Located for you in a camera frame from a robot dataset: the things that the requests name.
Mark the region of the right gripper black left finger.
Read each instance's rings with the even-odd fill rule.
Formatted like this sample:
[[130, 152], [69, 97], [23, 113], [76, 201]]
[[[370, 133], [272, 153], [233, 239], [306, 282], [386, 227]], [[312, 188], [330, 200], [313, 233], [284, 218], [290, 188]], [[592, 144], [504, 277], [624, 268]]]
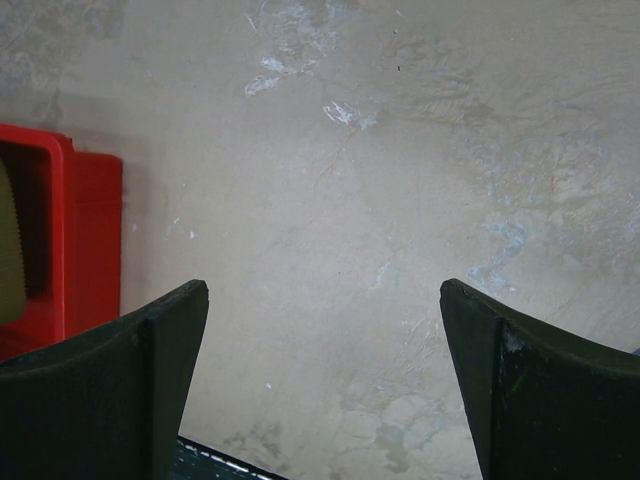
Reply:
[[191, 280], [2, 362], [2, 478], [166, 478], [208, 308], [206, 283]]

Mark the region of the red plastic tray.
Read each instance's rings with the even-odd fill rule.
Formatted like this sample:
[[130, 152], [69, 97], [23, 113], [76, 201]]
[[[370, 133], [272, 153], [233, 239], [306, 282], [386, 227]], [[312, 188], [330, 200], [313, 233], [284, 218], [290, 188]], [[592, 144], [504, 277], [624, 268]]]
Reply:
[[123, 166], [57, 132], [4, 124], [1, 158], [15, 195], [26, 309], [1, 328], [8, 359], [119, 315]]

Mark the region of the green mesh waste basket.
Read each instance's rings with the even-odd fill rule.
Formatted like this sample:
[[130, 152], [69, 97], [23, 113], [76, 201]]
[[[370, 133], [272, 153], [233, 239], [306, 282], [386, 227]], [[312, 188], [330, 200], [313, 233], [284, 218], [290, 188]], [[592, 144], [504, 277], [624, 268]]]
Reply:
[[26, 308], [26, 287], [20, 230], [11, 181], [1, 163], [1, 325], [21, 317]]

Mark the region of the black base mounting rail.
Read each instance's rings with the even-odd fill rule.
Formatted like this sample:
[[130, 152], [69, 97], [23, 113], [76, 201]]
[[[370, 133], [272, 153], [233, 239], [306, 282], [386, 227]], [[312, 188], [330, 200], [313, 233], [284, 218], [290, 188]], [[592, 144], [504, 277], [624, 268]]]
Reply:
[[177, 437], [169, 480], [286, 480], [182, 436]]

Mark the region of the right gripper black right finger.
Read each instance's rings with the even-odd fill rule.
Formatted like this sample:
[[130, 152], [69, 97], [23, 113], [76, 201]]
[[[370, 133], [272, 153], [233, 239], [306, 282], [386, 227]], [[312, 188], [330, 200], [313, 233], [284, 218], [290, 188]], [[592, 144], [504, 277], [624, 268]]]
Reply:
[[457, 280], [440, 310], [485, 479], [636, 479], [639, 357]]

